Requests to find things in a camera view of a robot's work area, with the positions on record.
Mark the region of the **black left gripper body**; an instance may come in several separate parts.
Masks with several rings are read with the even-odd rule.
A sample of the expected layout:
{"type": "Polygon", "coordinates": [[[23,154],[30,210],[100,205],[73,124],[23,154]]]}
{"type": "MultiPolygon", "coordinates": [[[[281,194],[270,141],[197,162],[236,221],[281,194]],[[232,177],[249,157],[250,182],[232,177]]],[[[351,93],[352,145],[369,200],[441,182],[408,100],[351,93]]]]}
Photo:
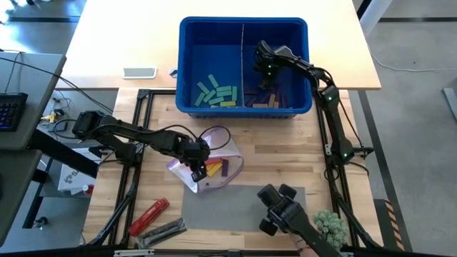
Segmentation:
{"type": "Polygon", "coordinates": [[[197,138],[196,141],[186,139],[180,143],[178,160],[190,168],[194,182],[207,177],[206,161],[210,153],[209,145],[202,138],[197,138]]]}

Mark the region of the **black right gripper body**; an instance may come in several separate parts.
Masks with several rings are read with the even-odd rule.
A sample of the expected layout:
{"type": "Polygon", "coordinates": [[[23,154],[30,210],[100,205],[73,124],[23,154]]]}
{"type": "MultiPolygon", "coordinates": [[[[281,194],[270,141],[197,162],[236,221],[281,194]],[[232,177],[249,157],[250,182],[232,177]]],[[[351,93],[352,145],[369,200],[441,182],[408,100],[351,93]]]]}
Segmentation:
{"type": "Polygon", "coordinates": [[[276,87],[275,80],[281,71],[281,67],[275,61],[273,50],[264,40],[258,42],[254,59],[253,70],[261,75],[261,82],[258,87],[263,90],[271,90],[276,87]]]}

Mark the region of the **yellow wooden block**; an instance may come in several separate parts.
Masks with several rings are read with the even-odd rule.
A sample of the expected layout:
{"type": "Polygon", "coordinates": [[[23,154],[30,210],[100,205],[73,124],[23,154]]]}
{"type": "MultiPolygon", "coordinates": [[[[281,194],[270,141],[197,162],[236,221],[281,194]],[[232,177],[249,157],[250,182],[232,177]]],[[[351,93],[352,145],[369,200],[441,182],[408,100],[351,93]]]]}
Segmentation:
{"type": "Polygon", "coordinates": [[[208,176],[212,177],[216,172],[218,172],[220,169],[222,169],[222,167],[223,167],[222,162],[210,164],[209,166],[207,166],[208,176]]]}

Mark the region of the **blue plastic bin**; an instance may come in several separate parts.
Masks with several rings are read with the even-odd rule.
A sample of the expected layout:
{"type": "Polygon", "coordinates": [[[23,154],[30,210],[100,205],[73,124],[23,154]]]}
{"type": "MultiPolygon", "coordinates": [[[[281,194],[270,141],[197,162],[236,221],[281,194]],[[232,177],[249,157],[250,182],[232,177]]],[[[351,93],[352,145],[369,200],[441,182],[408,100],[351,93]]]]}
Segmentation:
{"type": "Polygon", "coordinates": [[[272,94],[286,95],[288,107],[253,108],[241,107],[241,27],[244,23],[244,91],[257,91],[256,95],[244,94],[246,102],[258,96],[255,104],[267,92],[258,85],[261,75],[253,70],[254,54],[259,41],[264,40],[271,48],[287,46],[303,58],[308,55],[308,27],[300,18],[272,17],[202,17],[183,19],[179,27],[179,60],[176,82],[176,107],[194,118],[257,118],[287,119],[308,112],[313,103],[309,82],[298,72],[283,68],[275,80],[272,94]],[[221,107],[201,102],[194,103],[202,92],[197,86],[202,82],[209,91],[216,90],[209,81],[213,74],[219,86],[237,86],[236,106],[221,107]]]}

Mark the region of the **long grey slotted divider board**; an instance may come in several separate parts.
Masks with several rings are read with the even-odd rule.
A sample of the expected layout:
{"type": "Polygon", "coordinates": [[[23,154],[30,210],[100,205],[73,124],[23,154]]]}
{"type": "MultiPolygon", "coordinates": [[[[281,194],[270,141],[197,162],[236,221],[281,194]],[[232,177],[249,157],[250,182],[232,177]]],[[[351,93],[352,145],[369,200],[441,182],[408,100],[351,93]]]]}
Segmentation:
{"type": "Polygon", "coordinates": [[[227,185],[194,193],[184,189],[182,217],[192,229],[259,232],[267,207],[258,198],[262,186],[227,185]]]}

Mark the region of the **red plastic tool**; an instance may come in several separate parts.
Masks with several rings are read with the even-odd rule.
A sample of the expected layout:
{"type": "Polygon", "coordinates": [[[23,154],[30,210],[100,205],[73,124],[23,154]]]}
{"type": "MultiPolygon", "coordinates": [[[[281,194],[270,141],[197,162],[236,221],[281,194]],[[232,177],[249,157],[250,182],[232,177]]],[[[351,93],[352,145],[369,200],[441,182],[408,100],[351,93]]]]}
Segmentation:
{"type": "Polygon", "coordinates": [[[170,203],[166,198],[157,200],[129,227],[129,235],[136,237],[152,224],[168,207],[170,203]]]}

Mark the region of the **dark grey elongated tool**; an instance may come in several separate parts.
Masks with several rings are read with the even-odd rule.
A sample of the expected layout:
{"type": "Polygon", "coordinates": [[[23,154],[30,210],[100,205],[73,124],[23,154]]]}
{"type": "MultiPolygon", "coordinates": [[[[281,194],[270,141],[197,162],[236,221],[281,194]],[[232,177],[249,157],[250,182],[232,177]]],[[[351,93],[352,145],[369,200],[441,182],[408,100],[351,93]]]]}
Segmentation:
{"type": "Polygon", "coordinates": [[[137,237],[137,243],[140,249],[146,249],[185,231],[187,231],[185,220],[178,218],[175,221],[141,234],[137,237]]]}

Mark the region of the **white smartphone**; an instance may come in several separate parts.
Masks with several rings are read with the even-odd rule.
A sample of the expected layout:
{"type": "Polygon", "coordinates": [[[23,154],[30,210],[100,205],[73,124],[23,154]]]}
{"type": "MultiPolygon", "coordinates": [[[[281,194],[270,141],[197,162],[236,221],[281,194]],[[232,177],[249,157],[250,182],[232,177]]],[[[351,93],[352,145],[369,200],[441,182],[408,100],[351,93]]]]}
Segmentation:
{"type": "Polygon", "coordinates": [[[123,68],[123,79],[155,79],[158,69],[151,67],[129,67],[123,68]]]}

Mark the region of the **black desk support beam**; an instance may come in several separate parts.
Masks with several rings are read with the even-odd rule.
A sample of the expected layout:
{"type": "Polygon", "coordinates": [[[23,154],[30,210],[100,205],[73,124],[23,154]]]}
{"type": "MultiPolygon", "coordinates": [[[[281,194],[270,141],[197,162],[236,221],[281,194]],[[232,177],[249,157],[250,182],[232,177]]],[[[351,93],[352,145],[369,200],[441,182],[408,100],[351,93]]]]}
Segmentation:
{"type": "Polygon", "coordinates": [[[47,156],[55,158],[62,164],[66,164],[87,176],[97,177],[99,166],[96,162],[75,152],[72,148],[58,142],[38,129],[32,133],[27,147],[33,150],[40,150],[47,156]]]}

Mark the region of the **small black electronics box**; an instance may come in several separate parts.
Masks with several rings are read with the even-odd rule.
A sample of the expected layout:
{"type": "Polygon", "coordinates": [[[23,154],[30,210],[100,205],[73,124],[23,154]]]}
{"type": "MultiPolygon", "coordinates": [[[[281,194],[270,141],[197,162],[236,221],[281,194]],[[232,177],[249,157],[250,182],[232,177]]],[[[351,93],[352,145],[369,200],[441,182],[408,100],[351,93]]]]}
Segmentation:
{"type": "Polygon", "coordinates": [[[54,124],[49,124],[47,127],[47,131],[49,133],[66,131],[67,126],[68,126],[67,121],[62,121],[61,123],[56,122],[54,124]]]}

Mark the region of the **person's right hand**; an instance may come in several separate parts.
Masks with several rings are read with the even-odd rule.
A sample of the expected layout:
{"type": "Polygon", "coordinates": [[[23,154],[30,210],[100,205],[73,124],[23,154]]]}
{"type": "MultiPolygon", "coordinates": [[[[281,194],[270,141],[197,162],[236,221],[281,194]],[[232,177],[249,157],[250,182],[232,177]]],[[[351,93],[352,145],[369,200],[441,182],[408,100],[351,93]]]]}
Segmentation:
{"type": "Polygon", "coordinates": [[[291,235],[300,257],[318,257],[318,254],[298,235],[291,235]]]}

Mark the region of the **grey side desk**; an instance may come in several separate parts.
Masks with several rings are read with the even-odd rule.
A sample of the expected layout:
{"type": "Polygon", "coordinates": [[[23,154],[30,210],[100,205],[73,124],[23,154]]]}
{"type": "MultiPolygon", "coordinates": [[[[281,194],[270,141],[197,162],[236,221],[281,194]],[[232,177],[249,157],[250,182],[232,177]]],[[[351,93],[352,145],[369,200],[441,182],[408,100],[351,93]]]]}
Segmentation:
{"type": "Polygon", "coordinates": [[[0,130],[0,247],[3,246],[43,154],[28,149],[66,57],[0,53],[0,93],[28,95],[15,131],[0,130]]]}

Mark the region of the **black keyboard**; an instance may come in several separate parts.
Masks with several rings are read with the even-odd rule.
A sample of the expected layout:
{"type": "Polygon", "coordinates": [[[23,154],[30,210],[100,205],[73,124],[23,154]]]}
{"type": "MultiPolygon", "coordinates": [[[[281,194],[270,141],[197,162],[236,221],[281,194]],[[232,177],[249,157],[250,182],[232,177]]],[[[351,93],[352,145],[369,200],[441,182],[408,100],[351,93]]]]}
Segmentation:
{"type": "Polygon", "coordinates": [[[0,93],[0,131],[17,130],[27,98],[25,93],[0,93]]]}

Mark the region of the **grey metal floor bar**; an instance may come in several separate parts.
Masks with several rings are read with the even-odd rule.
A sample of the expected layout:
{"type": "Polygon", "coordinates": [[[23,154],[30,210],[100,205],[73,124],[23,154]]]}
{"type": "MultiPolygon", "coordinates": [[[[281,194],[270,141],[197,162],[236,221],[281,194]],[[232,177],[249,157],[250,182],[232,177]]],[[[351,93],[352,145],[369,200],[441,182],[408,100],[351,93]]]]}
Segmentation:
{"type": "Polygon", "coordinates": [[[452,88],[443,88],[442,92],[447,100],[448,106],[454,119],[457,121],[457,94],[452,88]]]}

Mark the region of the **orange black hazard striped plate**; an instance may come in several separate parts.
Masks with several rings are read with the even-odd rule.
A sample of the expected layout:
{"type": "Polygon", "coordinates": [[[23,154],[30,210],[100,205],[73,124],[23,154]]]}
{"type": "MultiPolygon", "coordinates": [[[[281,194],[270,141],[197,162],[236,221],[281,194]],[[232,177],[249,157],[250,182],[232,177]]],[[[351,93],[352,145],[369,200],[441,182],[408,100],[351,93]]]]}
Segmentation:
{"type": "Polygon", "coordinates": [[[385,199],[374,199],[373,202],[384,246],[391,250],[405,251],[393,206],[385,199]]]}

